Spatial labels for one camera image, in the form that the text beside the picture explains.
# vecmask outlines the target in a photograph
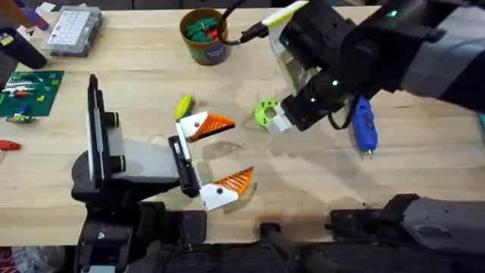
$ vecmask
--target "wooden table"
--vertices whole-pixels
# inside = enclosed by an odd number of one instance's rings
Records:
[[[360,22],[376,8],[337,10]],[[70,171],[86,149],[91,73],[107,109],[119,111],[126,137],[167,145],[175,133],[174,109],[187,93],[196,96],[196,111],[236,122],[236,129],[191,145],[206,180],[255,166],[254,195],[209,213],[208,242],[253,241],[263,221],[280,222],[297,240],[329,240],[323,224],[331,209],[362,208],[364,202],[378,207],[397,193],[485,200],[485,146],[475,114],[382,92],[372,101],[380,141],[374,160],[362,160],[349,132],[331,129],[326,120],[272,139],[252,112],[261,99],[287,95],[268,40],[233,48],[223,64],[199,66],[178,30],[186,12],[104,12],[89,58],[58,58],[45,68],[66,71],[51,115],[26,127],[0,122],[0,139],[23,145],[0,159],[0,245],[77,242],[85,209],[70,197]],[[237,10],[230,17],[232,37],[272,12]],[[37,31],[33,43],[41,38]],[[202,209],[199,199],[179,189],[152,199],[171,209]]]

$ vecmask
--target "green circuit board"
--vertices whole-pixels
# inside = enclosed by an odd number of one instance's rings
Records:
[[[12,73],[5,84],[5,88],[0,93],[0,117],[9,117],[18,113],[22,104],[27,104],[30,107],[27,113],[29,116],[49,116],[63,76],[63,71],[19,71]],[[32,95],[12,98],[9,95],[14,90],[23,90],[32,93]]]

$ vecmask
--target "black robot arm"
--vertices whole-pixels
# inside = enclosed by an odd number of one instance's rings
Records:
[[[286,117],[300,131],[326,116],[335,129],[342,129],[356,103],[342,126],[332,113],[348,99],[371,99],[382,89],[485,112],[485,81],[480,78],[485,11],[474,4],[390,0],[355,27],[324,1],[310,1],[294,14],[280,41],[304,68],[320,71],[281,102]]]

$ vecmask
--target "orange object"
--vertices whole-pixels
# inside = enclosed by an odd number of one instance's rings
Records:
[[[20,144],[9,140],[0,140],[0,150],[13,151],[20,149]]]
[[[225,187],[228,190],[233,190],[237,192],[238,196],[241,196],[248,187],[249,182],[251,182],[254,170],[253,167],[247,168],[237,174],[215,181],[214,184]]]
[[[199,126],[200,128],[197,130],[197,132],[193,136],[189,137],[189,141],[191,143],[203,139],[204,137],[209,137],[213,134],[232,129],[236,126],[236,123],[229,118],[225,118],[220,115],[209,115],[205,119],[204,123]]]

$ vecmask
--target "cup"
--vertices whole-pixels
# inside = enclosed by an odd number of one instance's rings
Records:
[[[190,55],[199,64],[214,65],[225,61],[230,54],[229,46],[219,42],[219,39],[211,42],[193,42],[186,36],[186,28],[200,19],[214,18],[219,21],[222,14],[212,8],[197,8],[186,14],[180,21],[180,34],[187,44]],[[227,24],[224,22],[222,37],[227,39]]]

